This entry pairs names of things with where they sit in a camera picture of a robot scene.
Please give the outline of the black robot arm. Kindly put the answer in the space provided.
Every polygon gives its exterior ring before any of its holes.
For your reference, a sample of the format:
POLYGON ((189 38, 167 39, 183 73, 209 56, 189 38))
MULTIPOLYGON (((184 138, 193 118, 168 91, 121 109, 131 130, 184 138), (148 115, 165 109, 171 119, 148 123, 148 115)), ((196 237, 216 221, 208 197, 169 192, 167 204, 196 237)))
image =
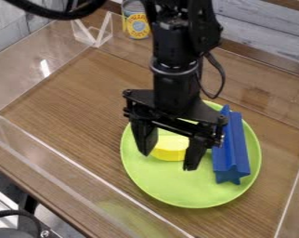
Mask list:
POLYGON ((151 154, 163 128, 188 137, 184 170, 199 168, 208 149, 223 143, 228 118, 201 96, 203 64, 225 71, 212 55, 223 27, 212 0, 140 0, 152 32, 152 89, 127 89, 124 115, 129 118, 137 150, 151 154))

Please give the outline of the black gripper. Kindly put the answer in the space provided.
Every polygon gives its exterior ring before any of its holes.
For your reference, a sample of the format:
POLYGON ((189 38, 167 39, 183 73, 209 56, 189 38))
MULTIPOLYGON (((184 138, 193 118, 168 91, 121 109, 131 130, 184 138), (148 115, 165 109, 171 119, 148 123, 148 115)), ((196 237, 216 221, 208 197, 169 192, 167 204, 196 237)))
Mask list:
POLYGON ((189 138, 184 155, 184 170, 199 168, 207 148, 223 143, 223 129, 228 118, 201 99, 203 64, 169 69, 151 66, 153 89, 125 89, 125 116, 132 125, 137 150, 148 156, 157 143, 157 129, 163 128, 189 138))

